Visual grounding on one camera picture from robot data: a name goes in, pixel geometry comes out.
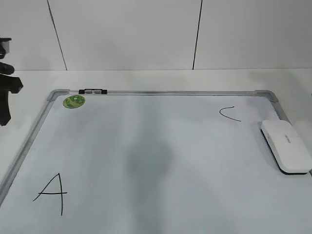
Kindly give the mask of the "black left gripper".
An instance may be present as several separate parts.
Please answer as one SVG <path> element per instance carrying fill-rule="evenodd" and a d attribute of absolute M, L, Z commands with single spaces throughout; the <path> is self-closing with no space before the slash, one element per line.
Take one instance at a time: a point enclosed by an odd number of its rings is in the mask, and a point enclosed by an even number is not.
<path fill-rule="evenodd" d="M 11 38 L 0 38 L 0 59 L 4 59 L 9 53 Z M 0 62 L 0 125 L 5 126 L 11 119 L 8 93 L 17 94 L 23 88 L 19 77 L 13 77 L 15 68 L 4 62 Z"/>

